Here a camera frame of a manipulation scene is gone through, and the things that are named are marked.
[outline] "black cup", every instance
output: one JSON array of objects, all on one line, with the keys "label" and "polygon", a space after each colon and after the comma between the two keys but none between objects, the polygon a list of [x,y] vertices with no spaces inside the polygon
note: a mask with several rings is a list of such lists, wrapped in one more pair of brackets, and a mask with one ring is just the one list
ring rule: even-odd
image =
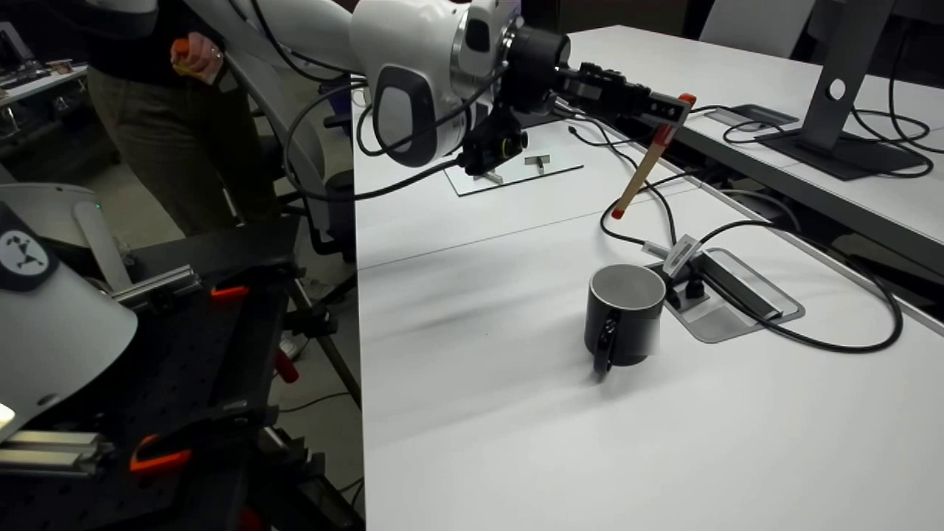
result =
[{"label": "black cup", "polygon": [[662,278],[639,266],[608,266],[592,275],[584,344],[594,375],[648,357],[667,292]]}]

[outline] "person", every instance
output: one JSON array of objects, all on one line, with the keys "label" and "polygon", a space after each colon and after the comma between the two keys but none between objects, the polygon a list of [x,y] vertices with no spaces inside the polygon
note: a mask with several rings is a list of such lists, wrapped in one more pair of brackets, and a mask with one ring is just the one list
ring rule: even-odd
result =
[{"label": "person", "polygon": [[181,0],[158,0],[140,37],[89,28],[84,58],[97,118],[186,236],[232,227],[232,208],[248,220],[274,211],[248,98],[214,84],[221,37]]}]

